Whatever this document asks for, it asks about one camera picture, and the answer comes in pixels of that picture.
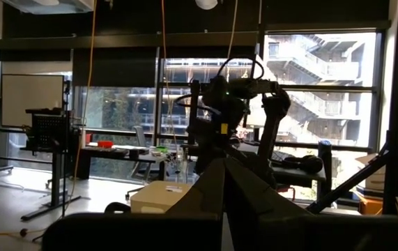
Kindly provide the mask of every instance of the headphones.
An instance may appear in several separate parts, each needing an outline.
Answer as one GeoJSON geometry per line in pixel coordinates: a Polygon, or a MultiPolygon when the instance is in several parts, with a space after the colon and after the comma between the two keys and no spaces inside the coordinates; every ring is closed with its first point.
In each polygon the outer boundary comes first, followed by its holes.
{"type": "Polygon", "coordinates": [[[302,158],[287,157],[282,161],[282,164],[287,168],[300,169],[308,174],[316,174],[323,169],[323,160],[315,155],[306,155],[302,158]]]}

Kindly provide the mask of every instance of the cardboard box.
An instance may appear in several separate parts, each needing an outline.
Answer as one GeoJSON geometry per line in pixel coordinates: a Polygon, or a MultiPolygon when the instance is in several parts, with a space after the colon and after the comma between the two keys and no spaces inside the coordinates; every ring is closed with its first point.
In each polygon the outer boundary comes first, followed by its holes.
{"type": "Polygon", "coordinates": [[[379,199],[360,198],[360,210],[362,215],[380,215],[383,202],[379,199]]]}
{"type": "Polygon", "coordinates": [[[165,213],[190,190],[190,184],[154,181],[130,198],[132,213],[165,213]]]}
{"type": "MultiPolygon", "coordinates": [[[[377,153],[369,154],[364,157],[356,158],[358,161],[358,171],[365,167],[370,160],[375,158],[377,153]]],[[[358,184],[363,190],[383,191],[385,189],[385,172],[386,166],[380,168],[377,172],[372,174],[369,178],[358,184]]]]}

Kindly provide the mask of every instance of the ceiling light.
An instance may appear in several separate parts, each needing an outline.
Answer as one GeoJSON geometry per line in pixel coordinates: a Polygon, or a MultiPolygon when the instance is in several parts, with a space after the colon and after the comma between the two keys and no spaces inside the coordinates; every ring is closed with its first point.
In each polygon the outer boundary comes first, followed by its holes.
{"type": "Polygon", "coordinates": [[[203,10],[210,10],[217,5],[217,0],[195,0],[198,7],[203,10]]]}

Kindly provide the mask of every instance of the red object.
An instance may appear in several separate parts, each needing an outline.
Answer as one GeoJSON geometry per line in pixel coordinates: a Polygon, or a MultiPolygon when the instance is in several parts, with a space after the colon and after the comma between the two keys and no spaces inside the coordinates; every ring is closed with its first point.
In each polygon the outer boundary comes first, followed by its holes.
{"type": "Polygon", "coordinates": [[[288,191],[292,191],[293,192],[293,196],[291,198],[291,201],[295,201],[295,196],[296,196],[296,190],[295,188],[292,187],[287,187],[287,188],[283,188],[283,189],[278,189],[277,192],[288,192],[288,191]]]}
{"type": "Polygon", "coordinates": [[[113,145],[114,143],[111,141],[102,140],[98,142],[98,147],[112,148],[113,145]]]}
{"type": "Polygon", "coordinates": [[[90,144],[90,142],[92,142],[92,134],[87,133],[86,134],[86,145],[90,144]]]}

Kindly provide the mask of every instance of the cable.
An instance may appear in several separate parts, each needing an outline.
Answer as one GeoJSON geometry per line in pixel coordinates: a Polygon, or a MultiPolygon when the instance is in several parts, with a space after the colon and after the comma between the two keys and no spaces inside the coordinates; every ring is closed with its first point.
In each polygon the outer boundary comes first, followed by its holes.
{"type": "Polygon", "coordinates": [[[230,62],[233,59],[249,59],[252,62],[254,62],[255,64],[257,64],[260,68],[261,68],[261,75],[259,77],[257,77],[255,80],[260,80],[264,73],[265,73],[265,69],[263,68],[262,64],[259,63],[256,59],[250,58],[249,56],[233,56],[228,58],[221,66],[219,71],[217,72],[216,76],[219,76],[222,73],[222,70],[225,68],[225,66],[228,64],[228,62],[230,62]]]}
{"type": "MultiPolygon", "coordinates": [[[[94,0],[93,2],[93,21],[92,21],[92,39],[91,39],[91,48],[90,48],[90,65],[89,65],[89,80],[87,82],[87,91],[86,91],[86,99],[84,101],[83,104],[83,116],[82,116],[82,120],[86,121],[86,111],[87,111],[87,100],[89,98],[89,89],[91,86],[91,82],[92,82],[92,72],[93,72],[93,49],[95,46],[95,26],[96,26],[96,6],[97,6],[97,2],[98,0],[94,0]]],[[[81,153],[81,148],[82,148],[82,140],[79,141],[79,145],[78,145],[78,149],[77,149],[77,155],[76,155],[76,161],[75,161],[75,170],[73,172],[73,182],[72,182],[72,191],[70,192],[70,196],[69,196],[69,200],[67,201],[67,206],[65,207],[66,211],[70,205],[70,198],[73,197],[73,194],[75,192],[75,186],[76,186],[76,177],[77,177],[77,172],[78,172],[78,165],[79,165],[79,155],[81,153]]],[[[25,237],[27,234],[32,234],[32,233],[40,233],[43,232],[45,230],[47,230],[48,227],[44,228],[44,229],[39,229],[39,230],[33,230],[33,231],[29,231],[28,229],[21,229],[21,231],[19,233],[17,232],[1,232],[0,236],[10,236],[10,237],[17,237],[17,235],[19,234],[19,236],[21,236],[22,238],[25,237]]],[[[33,239],[33,242],[39,238],[41,238],[42,235],[36,237],[33,239]]]]}
{"type": "Polygon", "coordinates": [[[233,40],[234,40],[234,33],[236,31],[236,18],[238,15],[238,0],[234,3],[234,14],[233,14],[233,26],[231,28],[231,37],[229,39],[229,46],[228,46],[228,55],[227,58],[229,59],[231,56],[231,48],[233,47],[233,40]]]}
{"type": "MultiPolygon", "coordinates": [[[[166,53],[166,18],[164,14],[164,0],[162,0],[162,36],[163,36],[163,77],[166,74],[167,69],[167,53],[166,53]]],[[[166,90],[168,95],[168,116],[169,122],[172,130],[172,134],[174,136],[174,145],[176,146],[176,156],[178,156],[178,146],[177,146],[177,137],[176,137],[176,130],[174,128],[174,122],[172,121],[172,109],[174,108],[174,101],[170,102],[171,96],[169,95],[169,81],[166,78],[163,79],[164,83],[166,84],[166,90]]]]}

